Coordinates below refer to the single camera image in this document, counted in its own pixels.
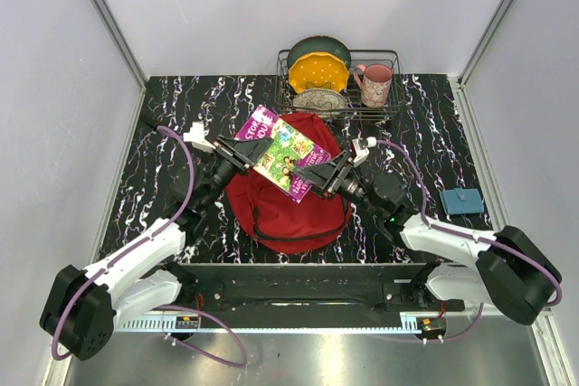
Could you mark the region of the purple treehouse paperback book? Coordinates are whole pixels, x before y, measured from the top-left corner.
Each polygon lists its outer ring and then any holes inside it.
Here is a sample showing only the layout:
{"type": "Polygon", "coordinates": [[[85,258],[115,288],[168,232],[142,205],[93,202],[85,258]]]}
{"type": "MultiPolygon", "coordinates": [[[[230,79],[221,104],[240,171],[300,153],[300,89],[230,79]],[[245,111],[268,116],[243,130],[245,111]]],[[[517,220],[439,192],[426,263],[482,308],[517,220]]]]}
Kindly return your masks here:
{"type": "Polygon", "coordinates": [[[236,140],[268,138],[271,143],[253,169],[275,184],[294,202],[300,203],[310,184],[293,172],[323,164],[331,154],[263,105],[259,105],[236,133],[236,140]]]}

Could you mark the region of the red student backpack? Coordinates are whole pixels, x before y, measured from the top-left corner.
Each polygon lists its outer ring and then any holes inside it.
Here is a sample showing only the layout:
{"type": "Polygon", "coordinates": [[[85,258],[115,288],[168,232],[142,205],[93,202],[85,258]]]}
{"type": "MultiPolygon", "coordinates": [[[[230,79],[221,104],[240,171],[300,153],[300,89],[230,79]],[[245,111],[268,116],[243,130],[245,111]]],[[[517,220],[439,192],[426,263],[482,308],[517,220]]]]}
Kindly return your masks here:
{"type": "MultiPolygon", "coordinates": [[[[340,153],[337,140],[319,116],[298,112],[279,117],[327,150],[331,159],[340,153]]],[[[247,175],[237,174],[218,196],[199,196],[198,183],[206,166],[184,168],[171,187],[169,211],[184,208],[177,222],[192,236],[203,230],[221,194],[226,195],[242,230],[278,253],[297,254],[325,247],[348,225],[351,205],[341,196],[324,199],[310,186],[303,200],[296,203],[253,168],[247,175]]]]}

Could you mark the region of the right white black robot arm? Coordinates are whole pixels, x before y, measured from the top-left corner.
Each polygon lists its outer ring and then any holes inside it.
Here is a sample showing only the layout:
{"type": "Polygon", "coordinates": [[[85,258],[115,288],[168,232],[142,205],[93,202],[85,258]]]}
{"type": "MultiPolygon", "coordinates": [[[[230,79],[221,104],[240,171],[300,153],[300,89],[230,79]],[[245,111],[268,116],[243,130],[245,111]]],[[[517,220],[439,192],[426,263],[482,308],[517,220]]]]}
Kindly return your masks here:
{"type": "Polygon", "coordinates": [[[394,174],[358,176],[348,153],[320,165],[298,167],[294,176],[321,198],[336,195],[369,212],[388,241],[441,257],[403,285],[401,299],[421,310],[446,301],[493,305],[521,325],[562,298],[562,277],[520,229],[469,230],[421,216],[394,174]]]}

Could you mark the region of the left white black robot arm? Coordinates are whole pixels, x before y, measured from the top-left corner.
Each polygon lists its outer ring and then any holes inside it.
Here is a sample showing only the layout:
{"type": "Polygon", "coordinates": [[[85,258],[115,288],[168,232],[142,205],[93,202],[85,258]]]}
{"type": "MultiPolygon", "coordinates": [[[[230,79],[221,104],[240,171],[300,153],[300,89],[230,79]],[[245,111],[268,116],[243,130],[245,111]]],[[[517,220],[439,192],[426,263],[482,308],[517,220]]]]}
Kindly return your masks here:
{"type": "Polygon", "coordinates": [[[85,268],[69,265],[56,275],[40,327],[52,337],[52,358],[86,361],[119,327],[152,309],[187,309],[195,301],[195,276],[170,261],[205,228],[216,199],[237,174],[247,174],[271,145],[268,137],[213,143],[192,140],[160,126],[182,148],[188,168],[185,195],[168,218],[105,259],[85,268]]]}

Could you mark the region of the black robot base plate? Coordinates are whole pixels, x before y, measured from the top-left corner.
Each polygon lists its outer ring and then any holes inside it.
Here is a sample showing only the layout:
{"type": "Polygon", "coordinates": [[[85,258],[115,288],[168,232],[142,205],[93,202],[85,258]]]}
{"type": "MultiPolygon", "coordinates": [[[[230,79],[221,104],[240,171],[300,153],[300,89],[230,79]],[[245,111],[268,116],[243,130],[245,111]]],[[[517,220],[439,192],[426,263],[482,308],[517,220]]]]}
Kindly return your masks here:
{"type": "Polygon", "coordinates": [[[460,300],[442,302],[425,286],[432,264],[250,264],[154,267],[183,282],[180,306],[209,312],[241,307],[363,306],[390,312],[460,312],[460,300]]]}

